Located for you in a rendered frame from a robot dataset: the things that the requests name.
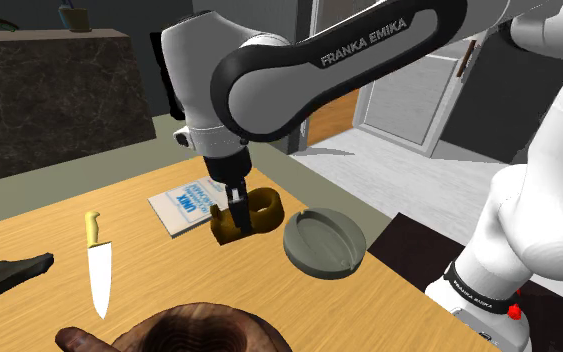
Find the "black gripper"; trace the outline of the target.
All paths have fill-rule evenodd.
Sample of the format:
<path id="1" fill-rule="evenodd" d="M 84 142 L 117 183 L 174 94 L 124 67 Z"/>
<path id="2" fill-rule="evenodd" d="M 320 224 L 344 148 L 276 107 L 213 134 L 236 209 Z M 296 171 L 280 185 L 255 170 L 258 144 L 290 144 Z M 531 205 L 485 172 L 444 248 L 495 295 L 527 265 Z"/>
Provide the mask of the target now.
<path id="1" fill-rule="evenodd" d="M 252 168 L 249 150 L 244 146 L 226 157 L 203 157 L 209 176 L 225 184 L 229 210 L 233 222 L 243 234 L 252 232 L 249 214 L 248 193 L 245 177 Z"/>

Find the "brown tape dispenser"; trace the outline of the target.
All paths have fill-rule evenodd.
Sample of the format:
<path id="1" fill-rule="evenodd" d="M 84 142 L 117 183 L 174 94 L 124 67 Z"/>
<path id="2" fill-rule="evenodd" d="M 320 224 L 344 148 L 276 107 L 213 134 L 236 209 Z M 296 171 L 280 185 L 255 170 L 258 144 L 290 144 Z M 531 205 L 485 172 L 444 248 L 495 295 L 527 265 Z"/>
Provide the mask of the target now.
<path id="1" fill-rule="evenodd" d="M 267 187 L 248 192 L 248 206 L 252 232 L 243 234 L 233 222 L 229 207 L 224 210 L 214 204 L 210 207 L 211 231 L 220 245 L 228 244 L 253 234 L 265 234 L 278 228 L 285 212 L 279 193 Z"/>

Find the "white and blue book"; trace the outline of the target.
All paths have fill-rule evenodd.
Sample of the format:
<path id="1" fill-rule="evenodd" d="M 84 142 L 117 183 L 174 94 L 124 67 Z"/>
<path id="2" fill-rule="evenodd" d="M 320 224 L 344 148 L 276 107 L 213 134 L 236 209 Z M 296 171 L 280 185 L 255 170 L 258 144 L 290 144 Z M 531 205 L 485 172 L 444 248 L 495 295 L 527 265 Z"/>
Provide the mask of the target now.
<path id="1" fill-rule="evenodd" d="M 148 198 L 172 238 L 211 219 L 210 208 L 228 208 L 225 185 L 206 176 Z"/>

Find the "grey round ashtray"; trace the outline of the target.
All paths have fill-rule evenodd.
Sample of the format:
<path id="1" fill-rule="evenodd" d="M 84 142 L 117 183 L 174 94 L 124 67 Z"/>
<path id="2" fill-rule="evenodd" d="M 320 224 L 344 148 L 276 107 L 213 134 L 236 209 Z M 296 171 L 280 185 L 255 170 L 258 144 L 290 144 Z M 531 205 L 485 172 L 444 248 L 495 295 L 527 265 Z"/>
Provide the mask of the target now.
<path id="1" fill-rule="evenodd" d="M 361 228 L 348 216 L 328 208 L 309 208 L 288 220 L 283 248 L 301 272 L 336 280 L 359 268 L 367 243 Z"/>

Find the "brown wooden bowl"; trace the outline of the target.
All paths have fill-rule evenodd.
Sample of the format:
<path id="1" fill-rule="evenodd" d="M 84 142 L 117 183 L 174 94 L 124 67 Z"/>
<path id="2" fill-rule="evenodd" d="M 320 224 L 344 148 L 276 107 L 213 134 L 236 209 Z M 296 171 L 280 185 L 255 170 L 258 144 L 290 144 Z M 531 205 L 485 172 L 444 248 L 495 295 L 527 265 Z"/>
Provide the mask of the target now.
<path id="1" fill-rule="evenodd" d="M 58 331 L 55 343 L 63 352 L 293 352 L 263 318 L 207 302 L 159 312 L 111 344 L 77 327 Z"/>

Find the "dark robot stand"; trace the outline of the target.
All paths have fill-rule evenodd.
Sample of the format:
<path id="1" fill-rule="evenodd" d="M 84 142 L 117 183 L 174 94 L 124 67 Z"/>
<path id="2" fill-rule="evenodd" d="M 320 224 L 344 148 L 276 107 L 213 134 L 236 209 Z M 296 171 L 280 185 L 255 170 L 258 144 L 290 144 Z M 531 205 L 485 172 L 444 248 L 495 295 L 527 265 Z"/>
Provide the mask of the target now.
<path id="1" fill-rule="evenodd" d="M 463 246 L 431 228 L 397 214 L 368 251 L 423 291 L 441 275 Z M 532 352 L 563 352 L 563 297 L 528 281 L 520 307 L 530 325 Z"/>

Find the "dark marble counter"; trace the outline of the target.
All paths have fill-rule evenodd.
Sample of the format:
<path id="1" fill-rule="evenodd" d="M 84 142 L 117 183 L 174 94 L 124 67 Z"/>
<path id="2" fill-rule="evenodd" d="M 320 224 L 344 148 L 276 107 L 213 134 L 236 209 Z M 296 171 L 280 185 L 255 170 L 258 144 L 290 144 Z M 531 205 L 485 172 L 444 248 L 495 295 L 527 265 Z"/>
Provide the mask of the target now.
<path id="1" fill-rule="evenodd" d="M 128 35 L 0 31 L 0 179 L 155 136 Z"/>

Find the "dark flat slab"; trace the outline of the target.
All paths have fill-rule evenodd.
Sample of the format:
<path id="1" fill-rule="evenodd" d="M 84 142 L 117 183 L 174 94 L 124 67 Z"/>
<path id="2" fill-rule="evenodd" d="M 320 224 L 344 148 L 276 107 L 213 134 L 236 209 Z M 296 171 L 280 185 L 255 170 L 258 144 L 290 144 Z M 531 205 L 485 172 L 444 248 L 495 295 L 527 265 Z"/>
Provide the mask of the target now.
<path id="1" fill-rule="evenodd" d="M 16 261 L 0 260 L 0 294 L 46 273 L 53 264 L 52 253 Z"/>

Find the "yellow-handled kitchen knife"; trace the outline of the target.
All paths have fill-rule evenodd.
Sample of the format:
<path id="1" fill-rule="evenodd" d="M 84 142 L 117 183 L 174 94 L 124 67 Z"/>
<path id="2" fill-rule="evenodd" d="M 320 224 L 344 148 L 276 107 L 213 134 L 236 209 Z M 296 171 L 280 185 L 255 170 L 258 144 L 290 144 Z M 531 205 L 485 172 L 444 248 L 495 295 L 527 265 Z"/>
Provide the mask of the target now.
<path id="1" fill-rule="evenodd" d="M 98 212 L 84 216 L 89 280 L 94 308 L 101 319 L 106 317 L 112 283 L 112 243 L 99 241 Z"/>

